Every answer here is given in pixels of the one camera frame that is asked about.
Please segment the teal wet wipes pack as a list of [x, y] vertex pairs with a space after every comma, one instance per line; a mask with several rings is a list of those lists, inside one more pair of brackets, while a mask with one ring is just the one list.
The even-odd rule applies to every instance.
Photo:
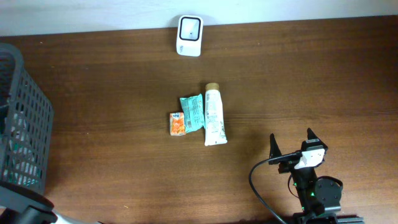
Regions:
[[180, 98], [184, 113], [185, 131], [191, 133], [205, 126], [202, 94], [188, 98]]

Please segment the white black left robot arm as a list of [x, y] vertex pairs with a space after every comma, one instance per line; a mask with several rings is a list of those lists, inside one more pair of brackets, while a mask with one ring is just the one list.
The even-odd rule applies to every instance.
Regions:
[[83, 221], [70, 218], [54, 210], [54, 204], [43, 195], [29, 189], [1, 181], [1, 223], [52, 224]]

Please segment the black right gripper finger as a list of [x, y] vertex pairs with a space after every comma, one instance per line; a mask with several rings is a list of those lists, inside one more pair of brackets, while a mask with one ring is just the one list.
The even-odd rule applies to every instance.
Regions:
[[311, 128], [307, 129], [307, 140], [306, 142], [319, 142], [320, 139], [317, 137], [317, 135], [312, 131]]
[[279, 158], [281, 155], [282, 155], [282, 153], [277, 145], [275, 136], [274, 136], [274, 134], [271, 134], [270, 135], [269, 165], [278, 164], [279, 161], [277, 160], [277, 158]]

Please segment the white tube with gold cap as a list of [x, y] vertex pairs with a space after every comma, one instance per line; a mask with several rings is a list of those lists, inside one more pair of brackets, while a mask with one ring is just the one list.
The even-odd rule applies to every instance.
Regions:
[[208, 83], [205, 89], [205, 146], [226, 144], [228, 140], [224, 129], [220, 86], [217, 83]]

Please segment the small orange juice carton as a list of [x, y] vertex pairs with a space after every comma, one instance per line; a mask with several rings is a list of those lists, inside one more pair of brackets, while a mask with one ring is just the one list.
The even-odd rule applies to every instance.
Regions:
[[182, 136], [185, 134], [184, 114], [182, 112], [170, 113], [170, 135]]

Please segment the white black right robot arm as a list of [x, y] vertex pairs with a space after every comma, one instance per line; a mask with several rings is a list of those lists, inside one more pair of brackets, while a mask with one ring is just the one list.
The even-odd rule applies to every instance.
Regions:
[[310, 128], [298, 151], [283, 155], [273, 134], [270, 147], [269, 164], [277, 164], [280, 174], [290, 174], [289, 181], [293, 181], [302, 206], [302, 212], [293, 215], [294, 223], [364, 223], [362, 217], [337, 215], [341, 211], [343, 183], [334, 177], [316, 175], [315, 169], [324, 163], [328, 146]]

